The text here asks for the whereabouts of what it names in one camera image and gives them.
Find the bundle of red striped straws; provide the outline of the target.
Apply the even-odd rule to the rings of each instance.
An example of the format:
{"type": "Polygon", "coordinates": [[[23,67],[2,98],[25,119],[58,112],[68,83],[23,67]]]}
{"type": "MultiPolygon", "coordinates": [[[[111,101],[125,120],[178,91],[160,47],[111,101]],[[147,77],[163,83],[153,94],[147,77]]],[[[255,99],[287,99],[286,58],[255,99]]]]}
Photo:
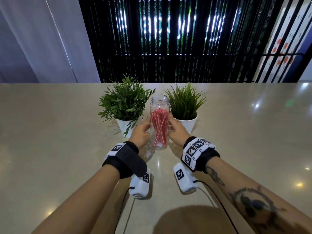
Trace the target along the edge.
{"type": "Polygon", "coordinates": [[[165,147],[167,145],[167,130],[169,125],[169,112],[157,108],[151,112],[151,120],[154,128],[154,147],[165,147]]]}

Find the grass plant in white pot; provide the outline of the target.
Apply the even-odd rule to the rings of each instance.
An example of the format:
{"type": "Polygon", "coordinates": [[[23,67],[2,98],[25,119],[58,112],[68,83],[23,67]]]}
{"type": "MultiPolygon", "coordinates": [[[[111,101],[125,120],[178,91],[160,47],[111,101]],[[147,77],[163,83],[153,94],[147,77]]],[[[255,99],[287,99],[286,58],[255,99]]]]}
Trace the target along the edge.
{"type": "Polygon", "coordinates": [[[164,91],[164,96],[169,98],[170,111],[178,119],[188,133],[191,133],[198,118],[198,109],[206,101],[206,92],[199,91],[191,83],[174,88],[170,86],[164,91]]]}

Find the black slatted screen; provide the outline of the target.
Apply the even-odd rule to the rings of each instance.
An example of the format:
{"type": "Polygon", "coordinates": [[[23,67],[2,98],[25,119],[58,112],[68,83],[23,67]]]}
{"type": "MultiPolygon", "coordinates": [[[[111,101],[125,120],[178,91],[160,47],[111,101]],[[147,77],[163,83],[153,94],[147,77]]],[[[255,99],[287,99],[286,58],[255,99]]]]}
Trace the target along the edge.
{"type": "Polygon", "coordinates": [[[284,0],[78,1],[101,83],[252,83],[284,0]]]}

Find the person's right hand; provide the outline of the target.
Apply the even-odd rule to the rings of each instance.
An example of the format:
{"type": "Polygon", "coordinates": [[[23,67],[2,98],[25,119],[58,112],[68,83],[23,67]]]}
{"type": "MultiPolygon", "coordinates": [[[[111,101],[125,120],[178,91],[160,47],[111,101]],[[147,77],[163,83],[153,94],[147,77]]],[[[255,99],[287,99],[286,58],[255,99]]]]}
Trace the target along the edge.
{"type": "Polygon", "coordinates": [[[168,136],[174,143],[182,148],[186,141],[191,137],[184,126],[182,126],[182,132],[168,132],[168,136]]]}

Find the leafy plant in white pot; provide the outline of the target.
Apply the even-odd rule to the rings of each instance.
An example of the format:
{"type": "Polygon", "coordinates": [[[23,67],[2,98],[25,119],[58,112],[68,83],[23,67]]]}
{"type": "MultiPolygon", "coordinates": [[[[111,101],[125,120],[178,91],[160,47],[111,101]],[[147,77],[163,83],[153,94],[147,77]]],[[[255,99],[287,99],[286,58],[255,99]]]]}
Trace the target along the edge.
{"type": "Polygon", "coordinates": [[[130,75],[125,75],[122,82],[107,86],[104,95],[99,98],[103,109],[98,115],[104,120],[116,120],[124,137],[130,138],[138,119],[143,115],[146,102],[156,89],[145,89],[143,84],[130,75]]]}

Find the white curtain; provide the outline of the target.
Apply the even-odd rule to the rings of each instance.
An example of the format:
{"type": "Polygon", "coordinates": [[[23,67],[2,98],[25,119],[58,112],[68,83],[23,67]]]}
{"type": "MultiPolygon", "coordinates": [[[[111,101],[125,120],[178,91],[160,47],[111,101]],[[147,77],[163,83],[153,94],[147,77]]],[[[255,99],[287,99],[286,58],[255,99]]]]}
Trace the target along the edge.
{"type": "Polygon", "coordinates": [[[0,0],[0,83],[100,83],[78,0],[0,0]]]}

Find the person's right forearm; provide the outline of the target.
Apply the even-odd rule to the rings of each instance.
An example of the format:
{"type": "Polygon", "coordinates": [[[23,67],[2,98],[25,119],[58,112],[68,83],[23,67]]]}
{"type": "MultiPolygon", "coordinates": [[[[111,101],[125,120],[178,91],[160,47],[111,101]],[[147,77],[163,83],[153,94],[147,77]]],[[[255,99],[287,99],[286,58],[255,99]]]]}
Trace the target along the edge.
{"type": "Polygon", "coordinates": [[[219,157],[206,172],[257,234],[312,234],[312,219],[219,157]]]}

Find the person's left forearm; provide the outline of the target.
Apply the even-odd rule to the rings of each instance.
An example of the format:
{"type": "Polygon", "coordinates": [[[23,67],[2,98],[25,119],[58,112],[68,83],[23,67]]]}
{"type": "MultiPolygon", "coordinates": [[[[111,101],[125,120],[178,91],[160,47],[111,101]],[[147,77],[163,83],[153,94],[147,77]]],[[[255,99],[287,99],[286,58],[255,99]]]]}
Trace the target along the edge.
{"type": "Polygon", "coordinates": [[[104,165],[31,234],[89,234],[119,179],[115,167],[104,165]]]}

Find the clear plastic jar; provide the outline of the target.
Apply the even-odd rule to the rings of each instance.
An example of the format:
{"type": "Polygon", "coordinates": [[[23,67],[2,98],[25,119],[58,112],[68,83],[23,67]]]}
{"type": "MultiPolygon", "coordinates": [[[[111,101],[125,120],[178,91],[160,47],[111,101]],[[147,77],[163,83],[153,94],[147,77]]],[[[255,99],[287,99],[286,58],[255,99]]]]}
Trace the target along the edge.
{"type": "MultiPolygon", "coordinates": [[[[157,108],[162,108],[167,110],[170,113],[170,103],[169,103],[169,98],[167,97],[161,97],[161,96],[154,96],[151,99],[151,103],[150,103],[150,113],[153,112],[155,109],[157,108]]],[[[151,144],[154,147],[154,139],[155,139],[155,135],[154,135],[154,128],[153,128],[153,124],[152,124],[152,120],[151,120],[151,144]]],[[[156,150],[162,150],[165,149],[165,147],[154,147],[156,150]]]]}

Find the white panel with orange shapes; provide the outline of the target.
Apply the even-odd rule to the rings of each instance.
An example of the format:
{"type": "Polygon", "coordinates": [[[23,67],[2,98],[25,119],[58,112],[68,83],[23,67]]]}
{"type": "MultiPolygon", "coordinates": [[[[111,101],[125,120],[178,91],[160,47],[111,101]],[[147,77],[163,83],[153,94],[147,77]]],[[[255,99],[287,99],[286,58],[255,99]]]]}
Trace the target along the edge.
{"type": "Polygon", "coordinates": [[[312,0],[284,0],[252,82],[293,81],[312,44],[312,0]]]}

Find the person's left hand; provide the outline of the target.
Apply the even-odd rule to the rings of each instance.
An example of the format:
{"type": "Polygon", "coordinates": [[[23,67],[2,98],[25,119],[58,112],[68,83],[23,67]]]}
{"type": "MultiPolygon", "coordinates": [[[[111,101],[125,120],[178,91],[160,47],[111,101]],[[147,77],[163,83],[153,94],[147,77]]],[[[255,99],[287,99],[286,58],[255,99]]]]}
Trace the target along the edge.
{"type": "Polygon", "coordinates": [[[149,130],[147,133],[140,132],[140,125],[138,125],[135,129],[133,129],[131,137],[129,139],[129,141],[134,143],[138,149],[143,148],[149,142],[149,140],[150,140],[149,130]]]}

